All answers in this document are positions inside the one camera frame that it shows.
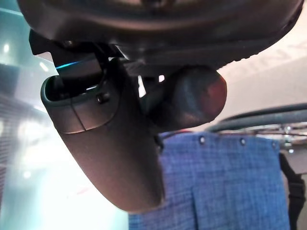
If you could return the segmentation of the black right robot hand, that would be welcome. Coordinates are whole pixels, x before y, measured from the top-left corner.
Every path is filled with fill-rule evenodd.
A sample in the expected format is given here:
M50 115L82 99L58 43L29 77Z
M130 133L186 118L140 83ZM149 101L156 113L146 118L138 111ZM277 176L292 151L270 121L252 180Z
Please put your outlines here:
M142 213L165 190L159 134L213 121L225 65L294 27L302 0L20 0L34 55L57 75L40 96L82 171L113 205Z

